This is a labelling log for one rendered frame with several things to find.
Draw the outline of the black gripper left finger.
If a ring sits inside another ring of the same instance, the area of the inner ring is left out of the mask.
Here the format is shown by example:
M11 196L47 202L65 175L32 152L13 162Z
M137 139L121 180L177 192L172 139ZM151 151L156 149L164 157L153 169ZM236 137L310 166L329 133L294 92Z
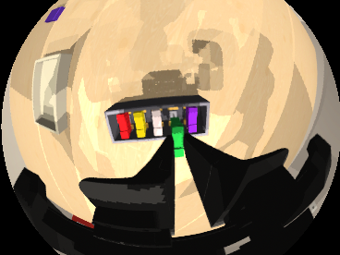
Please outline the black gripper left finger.
M165 228L175 234L175 146L173 135L136 175L128 178L84 178L79 188L93 206L160 212Z

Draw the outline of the white shallow tray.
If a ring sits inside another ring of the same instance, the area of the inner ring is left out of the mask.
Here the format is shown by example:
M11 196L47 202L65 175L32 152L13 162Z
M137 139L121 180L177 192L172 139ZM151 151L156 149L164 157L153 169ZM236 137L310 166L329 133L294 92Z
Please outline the white shallow tray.
M32 108L34 124L62 134L67 128L67 73L72 54L55 54L34 62Z

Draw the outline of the green fuse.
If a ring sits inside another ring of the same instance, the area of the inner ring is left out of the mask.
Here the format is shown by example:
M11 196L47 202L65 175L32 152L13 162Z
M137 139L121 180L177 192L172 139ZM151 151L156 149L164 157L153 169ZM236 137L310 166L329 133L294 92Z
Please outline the green fuse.
M175 158L185 157L184 154L184 125L178 117L170 117L171 135L174 138Z

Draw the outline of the purple fuse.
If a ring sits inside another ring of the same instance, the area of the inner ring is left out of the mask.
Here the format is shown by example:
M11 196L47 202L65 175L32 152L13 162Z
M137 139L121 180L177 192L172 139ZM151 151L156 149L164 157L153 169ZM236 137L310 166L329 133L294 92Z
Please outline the purple fuse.
M189 132L197 131L197 108L196 106L186 106L186 125Z

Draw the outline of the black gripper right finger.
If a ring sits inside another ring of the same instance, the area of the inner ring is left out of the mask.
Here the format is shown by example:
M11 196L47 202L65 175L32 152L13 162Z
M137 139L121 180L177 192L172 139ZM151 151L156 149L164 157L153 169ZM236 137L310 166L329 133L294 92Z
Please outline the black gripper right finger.
M239 160L188 132L184 134L184 150L210 228L225 224L223 219L250 180L284 165L289 154L289 150L282 147L262 156Z

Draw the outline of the white fuse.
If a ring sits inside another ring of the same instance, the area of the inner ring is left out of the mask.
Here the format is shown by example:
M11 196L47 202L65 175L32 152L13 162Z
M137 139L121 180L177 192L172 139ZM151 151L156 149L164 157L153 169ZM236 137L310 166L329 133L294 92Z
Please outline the white fuse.
M154 136L163 135L160 109L152 109L152 128L154 128Z

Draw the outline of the purple flat rectangular block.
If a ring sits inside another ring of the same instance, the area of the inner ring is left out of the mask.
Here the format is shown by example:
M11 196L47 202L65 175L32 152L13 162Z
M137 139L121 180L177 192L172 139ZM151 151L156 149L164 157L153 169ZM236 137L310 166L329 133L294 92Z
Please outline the purple flat rectangular block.
M63 13L63 10L65 8L63 6L60 6L59 8L52 9L51 13L49 13L49 16L45 20L45 23L51 23L51 21L57 21L59 20L60 14Z

